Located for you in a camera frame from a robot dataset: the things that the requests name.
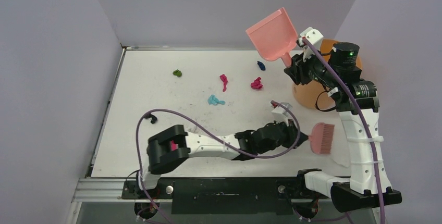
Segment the pink hand brush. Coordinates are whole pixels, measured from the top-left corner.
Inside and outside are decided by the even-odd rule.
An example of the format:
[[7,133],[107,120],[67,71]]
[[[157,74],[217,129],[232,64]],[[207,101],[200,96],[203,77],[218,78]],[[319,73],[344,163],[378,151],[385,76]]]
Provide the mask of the pink hand brush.
[[309,135],[310,148],[314,154],[329,155],[332,149],[335,125],[317,123]]

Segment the pink plastic dustpan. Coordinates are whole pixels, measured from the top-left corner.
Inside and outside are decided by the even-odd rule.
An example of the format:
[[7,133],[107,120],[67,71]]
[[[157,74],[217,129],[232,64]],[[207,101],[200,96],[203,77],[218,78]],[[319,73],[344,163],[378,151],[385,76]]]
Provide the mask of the pink plastic dustpan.
[[290,52],[297,46],[298,34],[284,8],[273,12],[245,32],[264,60],[281,59],[286,67],[291,66]]

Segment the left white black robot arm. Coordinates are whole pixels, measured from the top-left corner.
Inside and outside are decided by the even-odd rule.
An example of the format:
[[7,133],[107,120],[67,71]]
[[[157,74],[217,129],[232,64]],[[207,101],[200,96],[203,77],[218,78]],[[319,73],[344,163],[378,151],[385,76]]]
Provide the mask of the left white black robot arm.
[[142,198],[151,197],[161,175],[172,172],[190,158],[246,161],[280,146],[296,149],[308,138],[293,120],[271,122],[257,130],[215,137],[190,133],[182,125],[174,125],[148,139],[149,165],[138,174],[135,191]]

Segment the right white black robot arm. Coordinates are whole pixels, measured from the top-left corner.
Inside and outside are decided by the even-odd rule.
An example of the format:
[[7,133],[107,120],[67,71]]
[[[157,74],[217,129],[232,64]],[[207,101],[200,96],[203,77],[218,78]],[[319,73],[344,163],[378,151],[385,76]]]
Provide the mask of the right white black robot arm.
[[307,40],[301,47],[303,53],[293,56],[285,73],[297,85],[320,83],[334,100],[347,139],[351,174],[339,178],[322,171],[305,171],[295,182],[296,193],[300,197],[314,191],[326,195],[341,213],[400,204],[402,194],[393,189],[382,158],[377,88],[361,78],[362,70],[357,66],[359,46],[337,42],[328,54],[329,60]]

